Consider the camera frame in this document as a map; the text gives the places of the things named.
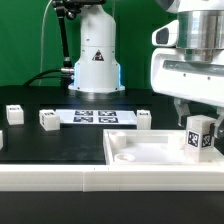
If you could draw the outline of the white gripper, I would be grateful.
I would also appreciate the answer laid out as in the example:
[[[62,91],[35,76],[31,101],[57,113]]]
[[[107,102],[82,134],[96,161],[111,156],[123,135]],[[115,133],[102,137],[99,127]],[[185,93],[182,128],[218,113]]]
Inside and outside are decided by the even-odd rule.
[[[224,138],[224,49],[213,52],[211,63],[187,62],[177,48],[179,22],[174,20],[155,30],[151,57],[151,86],[157,93],[176,97],[178,125],[185,127],[190,116],[189,101],[217,106],[218,118],[210,125],[210,135]]]

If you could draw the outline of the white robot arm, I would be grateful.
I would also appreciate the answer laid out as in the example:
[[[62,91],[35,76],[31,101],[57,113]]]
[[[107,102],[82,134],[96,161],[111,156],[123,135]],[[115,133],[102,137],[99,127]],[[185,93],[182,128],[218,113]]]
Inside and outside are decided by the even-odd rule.
[[[175,20],[152,33],[150,81],[157,93],[173,96],[179,124],[190,116],[188,103],[215,106],[218,119],[209,133],[224,137],[224,0],[155,0]],[[81,52],[69,89],[92,98],[122,91],[115,60],[115,21],[97,1],[81,10]]]

